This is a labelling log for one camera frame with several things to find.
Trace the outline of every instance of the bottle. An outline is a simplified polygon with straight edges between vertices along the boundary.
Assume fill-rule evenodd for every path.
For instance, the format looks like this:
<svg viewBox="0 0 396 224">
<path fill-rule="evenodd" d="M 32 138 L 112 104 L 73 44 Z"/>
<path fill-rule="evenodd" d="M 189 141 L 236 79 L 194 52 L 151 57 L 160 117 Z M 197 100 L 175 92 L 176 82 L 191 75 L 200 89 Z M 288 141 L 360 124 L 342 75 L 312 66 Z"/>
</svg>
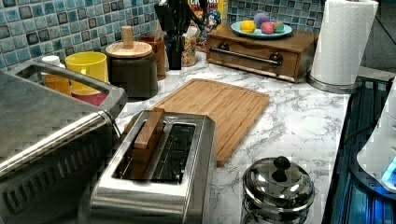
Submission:
<svg viewBox="0 0 396 224">
<path fill-rule="evenodd" d="M 49 63 L 55 66 L 65 68 L 64 64 L 61 63 L 61 60 L 56 55 L 43 57 L 41 61 L 43 63 Z M 48 73 L 41 73 L 41 76 L 43 77 L 46 87 L 66 95 L 70 95 L 70 96 L 72 95 L 69 79 Z"/>
</svg>

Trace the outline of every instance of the marble countertop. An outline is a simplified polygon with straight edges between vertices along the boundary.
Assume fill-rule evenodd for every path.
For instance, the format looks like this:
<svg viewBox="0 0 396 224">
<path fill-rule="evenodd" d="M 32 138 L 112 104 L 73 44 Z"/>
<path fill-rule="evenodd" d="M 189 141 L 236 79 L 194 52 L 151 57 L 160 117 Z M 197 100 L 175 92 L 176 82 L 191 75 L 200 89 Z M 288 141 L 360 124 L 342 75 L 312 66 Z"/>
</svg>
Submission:
<svg viewBox="0 0 396 224">
<path fill-rule="evenodd" d="M 156 96 L 128 103 L 116 119 L 120 130 L 134 114 L 156 104 L 192 78 L 216 80 L 270 96 L 270 104 L 246 138 L 224 167 L 215 172 L 212 223 L 240 223 L 244 172 L 254 161 L 277 156 L 287 157 L 309 173 L 316 196 L 305 223 L 320 223 L 349 95 L 319 91 L 304 81 L 289 83 L 207 63 L 205 54 L 198 52 L 196 65 L 167 72 L 166 78 L 159 81 Z"/>
</svg>

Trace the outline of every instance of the stainless steel toaster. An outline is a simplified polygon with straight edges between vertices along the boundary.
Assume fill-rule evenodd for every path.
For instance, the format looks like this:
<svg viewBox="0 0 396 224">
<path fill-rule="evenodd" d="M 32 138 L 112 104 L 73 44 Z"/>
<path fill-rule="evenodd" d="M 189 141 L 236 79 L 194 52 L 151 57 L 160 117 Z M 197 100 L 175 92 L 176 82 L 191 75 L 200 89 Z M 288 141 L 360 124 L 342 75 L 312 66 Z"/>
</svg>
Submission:
<svg viewBox="0 0 396 224">
<path fill-rule="evenodd" d="M 216 169 L 215 122 L 164 113 L 163 133 L 139 179 L 131 173 L 134 141 L 147 122 L 143 111 L 80 207 L 80 223 L 210 223 Z"/>
<path fill-rule="evenodd" d="M 60 94 L 27 78 L 47 72 L 103 91 L 100 106 Z M 120 143 L 114 118 L 123 89 L 29 62 L 0 72 L 0 223 L 59 223 L 76 214 L 84 189 Z"/>
</svg>

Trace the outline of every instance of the cutting board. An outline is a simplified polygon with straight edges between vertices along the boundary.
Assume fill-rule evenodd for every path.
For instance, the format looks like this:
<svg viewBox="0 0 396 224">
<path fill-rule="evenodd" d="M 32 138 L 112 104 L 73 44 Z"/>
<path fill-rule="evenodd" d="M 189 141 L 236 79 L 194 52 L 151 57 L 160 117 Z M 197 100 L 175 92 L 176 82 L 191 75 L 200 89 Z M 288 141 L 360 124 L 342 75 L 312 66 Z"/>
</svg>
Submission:
<svg viewBox="0 0 396 224">
<path fill-rule="evenodd" d="M 154 107 L 166 112 L 208 115 L 216 122 L 217 165 L 232 156 L 262 111 L 267 94 L 217 81 L 192 79 Z"/>
</svg>

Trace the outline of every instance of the appliance handle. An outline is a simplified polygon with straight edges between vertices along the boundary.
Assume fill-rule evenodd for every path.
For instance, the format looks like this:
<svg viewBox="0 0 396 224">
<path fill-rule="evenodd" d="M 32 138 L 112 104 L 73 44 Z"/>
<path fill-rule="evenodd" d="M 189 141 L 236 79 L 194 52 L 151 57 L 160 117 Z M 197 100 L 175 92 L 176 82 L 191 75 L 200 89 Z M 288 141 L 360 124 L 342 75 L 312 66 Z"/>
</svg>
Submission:
<svg viewBox="0 0 396 224">
<path fill-rule="evenodd" d="M 15 69 L 9 71 L 11 75 L 23 78 L 29 78 L 31 75 L 36 74 L 37 72 L 44 72 L 60 77 L 66 77 L 105 93 L 107 97 L 99 105 L 99 107 L 105 110 L 107 114 L 113 119 L 118 116 L 128 101 L 128 96 L 126 95 L 125 90 L 122 88 L 115 87 L 96 78 L 84 76 L 80 73 L 52 64 L 38 61 L 28 61 L 26 63 L 21 63 Z"/>
<path fill-rule="evenodd" d="M 258 57 L 254 57 L 254 56 L 250 56 L 250 55 L 246 55 L 246 54 L 232 52 L 227 49 L 210 48 L 209 50 L 217 52 L 217 53 L 224 53 L 224 54 L 229 54 L 229 55 L 233 55 L 233 56 L 240 57 L 240 58 L 246 58 L 246 59 L 250 59 L 250 60 L 254 60 L 254 61 L 259 61 L 261 63 L 269 63 L 269 64 L 275 65 L 275 66 L 280 66 L 280 65 L 282 65 L 282 62 L 283 62 L 283 57 L 279 53 L 271 54 L 270 59 L 262 59 L 262 58 L 258 58 Z"/>
</svg>

